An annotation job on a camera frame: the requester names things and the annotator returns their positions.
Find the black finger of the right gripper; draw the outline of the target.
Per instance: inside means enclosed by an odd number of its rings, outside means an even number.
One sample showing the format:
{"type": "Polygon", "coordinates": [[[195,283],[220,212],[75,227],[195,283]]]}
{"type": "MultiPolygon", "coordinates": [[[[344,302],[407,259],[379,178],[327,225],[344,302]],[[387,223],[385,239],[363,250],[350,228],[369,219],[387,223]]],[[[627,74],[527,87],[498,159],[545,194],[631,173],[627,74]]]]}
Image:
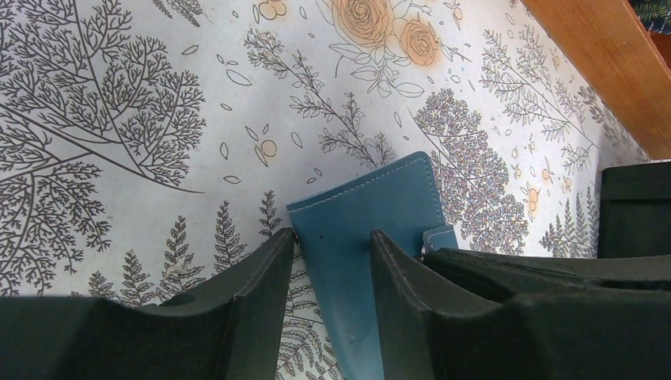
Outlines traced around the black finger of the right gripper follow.
{"type": "Polygon", "coordinates": [[[440,249],[422,262],[466,291],[500,303],[519,294],[558,289],[670,291],[669,255],[580,259],[440,249]]]}

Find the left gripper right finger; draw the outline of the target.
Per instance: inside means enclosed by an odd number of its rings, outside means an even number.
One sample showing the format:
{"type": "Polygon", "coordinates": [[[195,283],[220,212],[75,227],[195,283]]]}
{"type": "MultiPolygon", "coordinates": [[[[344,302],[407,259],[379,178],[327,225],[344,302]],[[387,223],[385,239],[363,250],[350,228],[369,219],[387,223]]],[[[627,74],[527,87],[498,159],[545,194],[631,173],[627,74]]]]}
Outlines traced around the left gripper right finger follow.
{"type": "Polygon", "coordinates": [[[387,379],[670,376],[670,291],[558,289],[500,303],[448,281],[422,259],[380,230],[370,235],[387,379]]]}

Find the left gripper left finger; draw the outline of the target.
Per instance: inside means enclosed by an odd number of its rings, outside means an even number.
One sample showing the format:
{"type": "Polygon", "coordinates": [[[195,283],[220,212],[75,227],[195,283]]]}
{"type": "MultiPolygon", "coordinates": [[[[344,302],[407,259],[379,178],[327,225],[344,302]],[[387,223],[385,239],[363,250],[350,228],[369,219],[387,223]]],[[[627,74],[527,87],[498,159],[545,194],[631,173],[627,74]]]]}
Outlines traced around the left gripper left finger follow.
{"type": "Polygon", "coordinates": [[[103,298],[1,300],[4,379],[271,379],[294,233],[159,305],[103,298]]]}

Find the blue leather card holder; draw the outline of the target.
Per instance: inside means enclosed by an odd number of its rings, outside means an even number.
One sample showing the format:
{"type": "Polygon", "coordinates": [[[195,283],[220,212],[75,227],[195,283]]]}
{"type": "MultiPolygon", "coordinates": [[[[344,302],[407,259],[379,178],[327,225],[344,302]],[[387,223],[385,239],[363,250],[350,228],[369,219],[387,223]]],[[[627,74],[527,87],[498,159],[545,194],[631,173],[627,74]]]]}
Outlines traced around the blue leather card holder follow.
{"type": "Polygon", "coordinates": [[[342,376],[382,379],[371,231],[384,231],[412,257],[458,246],[430,156],[414,152],[286,209],[342,376]]]}

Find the orange compartment tray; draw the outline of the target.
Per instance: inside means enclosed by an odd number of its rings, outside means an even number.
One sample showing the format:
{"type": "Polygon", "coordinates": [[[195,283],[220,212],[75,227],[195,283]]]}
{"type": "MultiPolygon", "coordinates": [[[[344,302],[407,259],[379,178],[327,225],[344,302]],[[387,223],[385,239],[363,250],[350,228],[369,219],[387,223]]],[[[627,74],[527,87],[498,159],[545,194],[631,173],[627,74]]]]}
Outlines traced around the orange compartment tray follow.
{"type": "Polygon", "coordinates": [[[670,157],[670,69],[627,1],[526,8],[653,159],[670,157]]]}

